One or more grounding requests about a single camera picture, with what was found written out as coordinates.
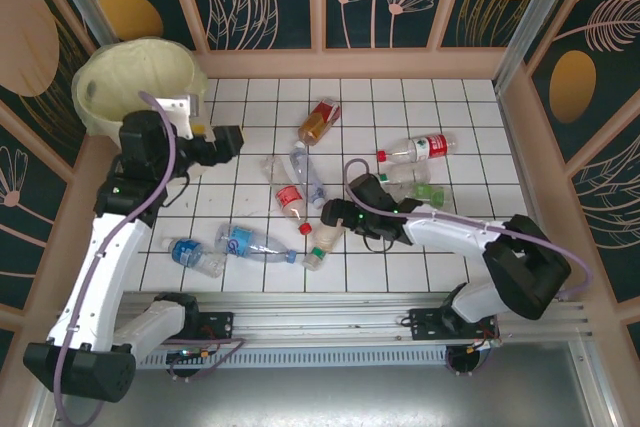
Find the milky bottle green cap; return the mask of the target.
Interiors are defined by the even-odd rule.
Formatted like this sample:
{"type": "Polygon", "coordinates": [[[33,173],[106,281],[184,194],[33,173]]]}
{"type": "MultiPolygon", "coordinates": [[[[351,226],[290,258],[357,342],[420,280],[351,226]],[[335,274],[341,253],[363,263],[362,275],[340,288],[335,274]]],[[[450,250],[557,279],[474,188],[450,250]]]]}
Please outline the milky bottle green cap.
{"type": "Polygon", "coordinates": [[[303,267],[310,271],[319,270],[344,232],[345,228],[341,225],[329,226],[320,223],[313,232],[312,247],[302,261],[303,267]]]}

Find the clear bottle green cap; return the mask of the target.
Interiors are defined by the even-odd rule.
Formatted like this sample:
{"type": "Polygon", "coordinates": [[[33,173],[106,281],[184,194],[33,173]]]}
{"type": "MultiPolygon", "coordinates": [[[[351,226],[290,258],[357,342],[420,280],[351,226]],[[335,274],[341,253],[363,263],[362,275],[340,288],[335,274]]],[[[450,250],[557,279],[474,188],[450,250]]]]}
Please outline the clear bottle green cap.
{"type": "Polygon", "coordinates": [[[420,165],[395,165],[379,174],[379,180],[386,185],[400,185],[413,183],[428,183],[430,172],[427,167],[420,165]]]}

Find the clear bottle blue cap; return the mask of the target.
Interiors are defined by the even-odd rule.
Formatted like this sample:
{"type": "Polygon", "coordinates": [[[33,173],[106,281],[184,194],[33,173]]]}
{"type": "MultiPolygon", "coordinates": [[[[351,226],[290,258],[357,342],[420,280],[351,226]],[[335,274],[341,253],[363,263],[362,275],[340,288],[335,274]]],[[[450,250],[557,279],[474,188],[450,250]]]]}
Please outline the clear bottle blue cap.
{"type": "Polygon", "coordinates": [[[327,200],[326,189],[309,157],[307,146],[301,141],[295,142],[289,160],[307,202],[315,209],[321,209],[327,200]]]}

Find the clear bottle red white label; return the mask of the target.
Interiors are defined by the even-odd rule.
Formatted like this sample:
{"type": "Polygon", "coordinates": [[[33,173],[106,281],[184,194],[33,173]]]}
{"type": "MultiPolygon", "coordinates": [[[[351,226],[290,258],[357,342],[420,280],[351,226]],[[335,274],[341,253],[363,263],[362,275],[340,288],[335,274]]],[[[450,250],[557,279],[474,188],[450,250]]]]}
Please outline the clear bottle red white label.
{"type": "Polygon", "coordinates": [[[376,153],[381,163],[408,164],[444,157],[455,150],[455,138],[442,133],[401,139],[376,153]]]}

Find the brown tea bottle red label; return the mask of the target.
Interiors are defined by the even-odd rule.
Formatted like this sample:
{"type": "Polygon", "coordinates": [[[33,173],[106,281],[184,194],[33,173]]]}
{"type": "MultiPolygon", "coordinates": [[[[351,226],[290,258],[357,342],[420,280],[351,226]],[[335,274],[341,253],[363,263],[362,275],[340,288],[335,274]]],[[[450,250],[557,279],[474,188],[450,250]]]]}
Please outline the brown tea bottle red label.
{"type": "Polygon", "coordinates": [[[306,146],[314,146],[341,118],[341,106],[332,99],[320,100],[298,129],[298,138],[306,146]]]}

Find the large bottle blue label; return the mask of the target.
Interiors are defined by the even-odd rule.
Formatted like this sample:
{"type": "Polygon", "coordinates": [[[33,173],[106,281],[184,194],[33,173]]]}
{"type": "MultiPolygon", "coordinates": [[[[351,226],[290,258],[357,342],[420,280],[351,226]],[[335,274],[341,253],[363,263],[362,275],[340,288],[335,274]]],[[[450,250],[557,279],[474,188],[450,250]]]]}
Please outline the large bottle blue label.
{"type": "Polygon", "coordinates": [[[294,264],[297,252],[266,233],[237,224],[223,224],[214,240],[217,253],[264,263],[294,264]]]}

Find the small bottle blue label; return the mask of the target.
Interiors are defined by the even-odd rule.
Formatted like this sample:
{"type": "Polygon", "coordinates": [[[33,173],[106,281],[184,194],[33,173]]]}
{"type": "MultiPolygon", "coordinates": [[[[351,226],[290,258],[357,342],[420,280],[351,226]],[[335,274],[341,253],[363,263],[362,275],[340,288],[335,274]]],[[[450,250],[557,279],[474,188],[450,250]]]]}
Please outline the small bottle blue label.
{"type": "Polygon", "coordinates": [[[164,238],[161,247],[171,259],[192,271],[218,278],[223,274],[226,255],[190,238],[164,238]]]}

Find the lined waste bin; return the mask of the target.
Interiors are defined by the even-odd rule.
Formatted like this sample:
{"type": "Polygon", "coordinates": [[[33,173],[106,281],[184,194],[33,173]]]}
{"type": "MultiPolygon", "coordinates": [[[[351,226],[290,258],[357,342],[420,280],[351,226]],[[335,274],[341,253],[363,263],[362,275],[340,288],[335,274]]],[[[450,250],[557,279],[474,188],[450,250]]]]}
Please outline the lined waste bin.
{"type": "Polygon", "coordinates": [[[203,106],[207,88],[208,79],[189,49],[144,37],[98,49],[74,74],[71,93],[87,133],[118,142],[123,118],[150,108],[140,91],[156,98],[192,94],[203,106]]]}

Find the grey metal base panel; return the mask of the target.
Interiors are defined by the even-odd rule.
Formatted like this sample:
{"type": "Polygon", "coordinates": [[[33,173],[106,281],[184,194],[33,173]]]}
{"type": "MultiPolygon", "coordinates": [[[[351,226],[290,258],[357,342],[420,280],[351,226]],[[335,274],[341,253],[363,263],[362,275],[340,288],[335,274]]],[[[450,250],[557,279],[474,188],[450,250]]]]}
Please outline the grey metal base panel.
{"type": "Polygon", "coordinates": [[[228,369],[137,375],[91,427],[605,427],[573,375],[442,367],[228,369]]]}

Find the aluminium mounting rail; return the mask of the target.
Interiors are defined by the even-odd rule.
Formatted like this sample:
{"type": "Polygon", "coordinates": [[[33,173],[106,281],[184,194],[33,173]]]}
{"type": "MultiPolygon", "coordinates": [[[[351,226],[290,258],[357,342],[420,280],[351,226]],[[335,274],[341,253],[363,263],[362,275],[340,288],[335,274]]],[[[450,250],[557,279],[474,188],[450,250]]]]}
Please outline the aluminium mounting rail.
{"type": "MultiPolygon", "coordinates": [[[[233,335],[248,348],[408,345],[400,320],[414,308],[436,308],[444,293],[240,293],[195,294],[205,312],[232,312],[233,335]]],[[[497,316],[503,344],[587,341],[593,338],[579,302],[554,302],[543,316],[497,316]]]]}

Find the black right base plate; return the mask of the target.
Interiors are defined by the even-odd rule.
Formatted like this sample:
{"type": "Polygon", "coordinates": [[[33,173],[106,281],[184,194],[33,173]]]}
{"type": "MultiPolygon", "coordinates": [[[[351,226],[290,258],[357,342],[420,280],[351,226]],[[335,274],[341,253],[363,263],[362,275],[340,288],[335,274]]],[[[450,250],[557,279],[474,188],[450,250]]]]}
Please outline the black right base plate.
{"type": "Polygon", "coordinates": [[[421,341],[471,342],[499,337],[499,330],[493,317],[469,323],[452,310],[444,308],[411,309],[408,325],[412,338],[421,341]]]}

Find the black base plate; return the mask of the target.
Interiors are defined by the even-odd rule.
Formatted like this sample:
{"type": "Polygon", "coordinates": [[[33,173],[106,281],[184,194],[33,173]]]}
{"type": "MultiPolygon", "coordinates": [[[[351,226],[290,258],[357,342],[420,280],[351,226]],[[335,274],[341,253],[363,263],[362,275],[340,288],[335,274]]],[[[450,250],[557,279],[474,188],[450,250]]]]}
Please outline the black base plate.
{"type": "Polygon", "coordinates": [[[231,339],[234,327],[232,312],[200,312],[186,318],[184,328],[161,343],[161,346],[208,346],[231,339]]]}
{"type": "Polygon", "coordinates": [[[471,342],[499,337],[499,330],[493,317],[469,323],[452,310],[444,308],[411,309],[408,325],[412,338],[421,341],[471,342]]]}

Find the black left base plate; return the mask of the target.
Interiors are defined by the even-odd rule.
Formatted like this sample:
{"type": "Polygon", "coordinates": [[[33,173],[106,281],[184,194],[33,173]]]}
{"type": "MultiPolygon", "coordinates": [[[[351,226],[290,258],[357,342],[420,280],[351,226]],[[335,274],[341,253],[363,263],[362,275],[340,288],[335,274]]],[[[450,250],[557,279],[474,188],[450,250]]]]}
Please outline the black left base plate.
{"type": "Polygon", "coordinates": [[[234,327],[232,312],[200,312],[186,318],[184,328],[161,343],[161,346],[208,346],[231,339],[234,327]]]}

